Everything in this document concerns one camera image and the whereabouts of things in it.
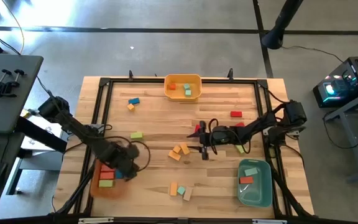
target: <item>wooden tabletop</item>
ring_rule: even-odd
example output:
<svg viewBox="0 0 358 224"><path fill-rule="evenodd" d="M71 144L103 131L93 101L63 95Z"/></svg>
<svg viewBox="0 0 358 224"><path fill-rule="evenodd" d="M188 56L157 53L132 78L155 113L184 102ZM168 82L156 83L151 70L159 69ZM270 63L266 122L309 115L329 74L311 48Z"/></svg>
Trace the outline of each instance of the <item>wooden tabletop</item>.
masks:
<svg viewBox="0 0 358 224"><path fill-rule="evenodd" d="M85 77L81 88L75 118L83 124L92 119L100 77ZM284 81L268 79L269 90L278 98L287 100ZM106 90L102 98L101 122ZM128 99L139 97L134 112L127 109ZM273 98L272 106L280 103ZM231 118L230 111L242 111L242 118ZM196 102L169 101L162 83L115 83L112 91L108 124L112 131L106 136L124 136L140 131L151 149L148 168L127 185L127 191L115 200L95 198L92 216L109 217L189 217L189 218L273 218L272 206L248 207L237 199L237 168L242 159L262 159L264 151L261 134L252 138L250 154L239 154L232 145L218 146L218 154L209 151L209 161L202 161L198 151L182 156L179 162L168 157L176 144L187 142L197 146L197 139L187 139L200 120L217 118L220 125L248 124L257 118L255 93L252 85L203 84L203 93ZM68 147L79 143L73 138ZM299 150L298 143L287 139L287 144ZM147 151L142 146L135 162L142 167ZM59 209L73 193L80 179L85 146L67 152L60 171L54 204ZM288 188L306 211L313 213L305 171L300 157L282 147L282 160ZM170 182L193 187L189 202L168 194ZM89 186L85 189L82 208L85 207ZM282 193L277 187L279 204L284 212Z"/></svg>

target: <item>yellow bowl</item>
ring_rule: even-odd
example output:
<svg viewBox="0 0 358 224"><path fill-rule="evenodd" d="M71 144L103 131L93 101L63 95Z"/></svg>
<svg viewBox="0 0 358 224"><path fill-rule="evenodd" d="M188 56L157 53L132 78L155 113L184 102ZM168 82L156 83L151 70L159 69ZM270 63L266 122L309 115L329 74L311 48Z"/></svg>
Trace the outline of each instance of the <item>yellow bowl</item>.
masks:
<svg viewBox="0 0 358 224"><path fill-rule="evenodd" d="M176 90L170 90L170 84L176 84ZM184 84L190 85L191 97L185 96ZM164 93L173 101L195 101L201 95L201 77L197 74L169 74L164 80Z"/></svg>

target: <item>blue block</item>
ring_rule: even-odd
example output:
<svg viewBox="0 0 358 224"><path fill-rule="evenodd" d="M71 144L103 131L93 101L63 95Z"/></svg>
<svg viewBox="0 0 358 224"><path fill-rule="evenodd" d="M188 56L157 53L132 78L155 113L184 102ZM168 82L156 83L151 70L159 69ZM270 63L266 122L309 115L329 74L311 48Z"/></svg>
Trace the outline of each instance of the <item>blue block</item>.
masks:
<svg viewBox="0 0 358 224"><path fill-rule="evenodd" d="M189 84L184 84L183 87L185 88L185 90L189 90L190 89L190 85Z"/></svg>
<svg viewBox="0 0 358 224"><path fill-rule="evenodd" d="M131 104L131 103L133 105L135 105L135 104L140 103L140 100L139 100L139 98L133 98L133 99L128 100L128 104Z"/></svg>
<svg viewBox="0 0 358 224"><path fill-rule="evenodd" d="M185 96L191 97L191 90L186 90L185 91Z"/></svg>
<svg viewBox="0 0 358 224"><path fill-rule="evenodd" d="M120 172L119 170L116 169L116 179L123 179L124 175L122 174L122 172Z"/></svg>

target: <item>green bowl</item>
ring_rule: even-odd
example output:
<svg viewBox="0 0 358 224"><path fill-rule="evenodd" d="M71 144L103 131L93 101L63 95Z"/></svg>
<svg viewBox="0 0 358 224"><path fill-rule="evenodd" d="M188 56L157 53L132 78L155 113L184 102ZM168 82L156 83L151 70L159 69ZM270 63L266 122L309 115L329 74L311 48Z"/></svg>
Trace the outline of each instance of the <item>green bowl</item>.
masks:
<svg viewBox="0 0 358 224"><path fill-rule="evenodd" d="M250 175L252 184L238 184L237 197L241 203L253 207L269 207L272 204L272 173L265 161L244 159L239 164L238 179L246 177L245 170L256 168L258 173Z"/></svg>

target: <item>red block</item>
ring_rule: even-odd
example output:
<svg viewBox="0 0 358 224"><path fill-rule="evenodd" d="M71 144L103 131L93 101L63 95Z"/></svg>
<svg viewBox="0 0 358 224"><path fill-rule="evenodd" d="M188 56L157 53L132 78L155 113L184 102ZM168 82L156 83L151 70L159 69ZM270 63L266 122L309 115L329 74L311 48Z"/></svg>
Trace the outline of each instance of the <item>red block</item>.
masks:
<svg viewBox="0 0 358 224"><path fill-rule="evenodd" d="M242 112L241 111L231 111L230 116L233 117L233 118L241 118L242 117Z"/></svg>
<svg viewBox="0 0 358 224"><path fill-rule="evenodd" d="M170 84L170 85L169 85L169 89L170 89L170 90L176 90L176 89L177 89L176 84L174 84L174 83Z"/></svg>
<svg viewBox="0 0 358 224"><path fill-rule="evenodd" d="M114 172L114 169L102 164L101 172Z"/></svg>
<svg viewBox="0 0 358 224"><path fill-rule="evenodd" d="M196 125L196 129L194 130L194 132L197 132L197 131L199 130L199 128L200 128L200 125L197 124L197 125Z"/></svg>
<svg viewBox="0 0 358 224"><path fill-rule="evenodd" d="M240 184L252 184L254 183L253 177L240 177Z"/></svg>
<svg viewBox="0 0 358 224"><path fill-rule="evenodd" d="M101 172L99 180L114 180L114 172Z"/></svg>

